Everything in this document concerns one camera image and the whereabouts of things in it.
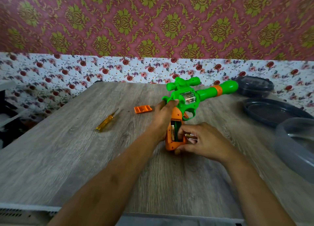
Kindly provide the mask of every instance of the forearm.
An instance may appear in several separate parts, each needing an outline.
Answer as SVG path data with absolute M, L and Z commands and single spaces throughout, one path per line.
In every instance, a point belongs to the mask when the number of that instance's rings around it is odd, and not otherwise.
M 235 184 L 248 225 L 295 226 L 266 183 L 241 153 L 224 164 Z
M 63 206 L 49 225 L 115 225 L 158 139 L 146 131 Z

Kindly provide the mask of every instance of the hand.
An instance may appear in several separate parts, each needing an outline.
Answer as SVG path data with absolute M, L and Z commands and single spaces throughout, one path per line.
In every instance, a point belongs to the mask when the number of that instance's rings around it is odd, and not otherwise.
M 171 120 L 172 110 L 178 103 L 179 100 L 169 101 L 167 104 L 165 101 L 162 101 L 156 105 L 155 114 L 150 128 L 154 130 L 154 134 L 157 134 L 159 141 L 165 139 L 167 128 Z
M 206 158 L 224 163 L 237 153 L 235 147 L 213 126 L 203 122 L 197 125 L 181 125 L 178 138 L 184 133 L 191 133 L 198 140 L 191 140 L 193 144 L 181 145 L 178 149 L 192 152 Z

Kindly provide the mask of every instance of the yellow screwdriver handle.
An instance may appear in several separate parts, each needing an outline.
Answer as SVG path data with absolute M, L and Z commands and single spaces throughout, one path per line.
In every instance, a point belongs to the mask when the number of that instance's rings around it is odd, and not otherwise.
M 105 120 L 103 122 L 101 122 L 101 124 L 96 128 L 96 131 L 97 132 L 100 132 L 102 131 L 102 129 L 104 127 L 106 127 L 107 124 L 110 123 L 110 121 L 113 119 L 113 116 L 112 115 L 109 115 L 107 118 L 105 118 Z

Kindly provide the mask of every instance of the wallpaper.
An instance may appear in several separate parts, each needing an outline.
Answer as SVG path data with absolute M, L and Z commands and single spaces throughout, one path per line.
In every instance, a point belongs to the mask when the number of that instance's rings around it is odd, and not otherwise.
M 313 60 L 314 0 L 0 0 L 0 51 Z
M 158 85 L 174 82 L 176 77 L 197 76 L 202 85 L 210 86 L 246 75 L 271 80 L 277 96 L 314 114 L 314 61 L 0 53 L 0 79 L 17 84 L 6 91 L 7 101 L 26 110 L 24 118 L 36 121 L 49 116 L 95 81 Z

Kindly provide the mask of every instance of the wooden table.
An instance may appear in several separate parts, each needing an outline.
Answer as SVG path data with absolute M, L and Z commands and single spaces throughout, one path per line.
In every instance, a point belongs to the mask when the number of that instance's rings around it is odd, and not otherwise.
M 98 82 L 0 152 L 0 208 L 58 211 L 83 184 L 127 148 L 150 124 L 165 85 Z M 271 150 L 273 129 L 248 118 L 244 97 L 222 95 L 202 102 L 188 123 L 206 121 L 254 164 L 289 215 L 314 223 L 314 187 Z M 103 133 L 95 127 L 117 107 Z M 194 154 L 175 156 L 164 143 L 137 181 L 126 213 L 221 218 L 242 222 L 233 185 L 217 162 Z

